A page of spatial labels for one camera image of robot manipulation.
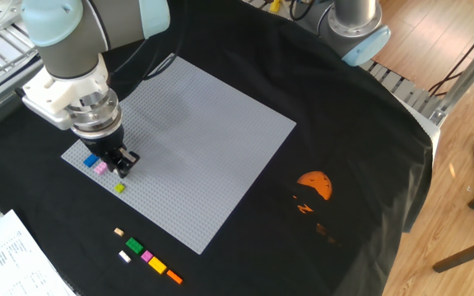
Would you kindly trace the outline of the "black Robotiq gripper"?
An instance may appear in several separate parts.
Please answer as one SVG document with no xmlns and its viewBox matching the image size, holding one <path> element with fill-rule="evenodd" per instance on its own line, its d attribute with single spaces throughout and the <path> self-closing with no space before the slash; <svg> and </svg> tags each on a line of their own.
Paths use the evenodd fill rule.
<svg viewBox="0 0 474 296">
<path fill-rule="evenodd" d="M 125 178 L 141 157 L 132 151 L 125 150 L 123 138 L 124 128 L 120 126 L 108 136 L 98 139 L 82 138 L 81 141 L 93 155 L 100 157 L 107 164 L 110 172 L 116 173 L 120 178 Z"/>
</svg>

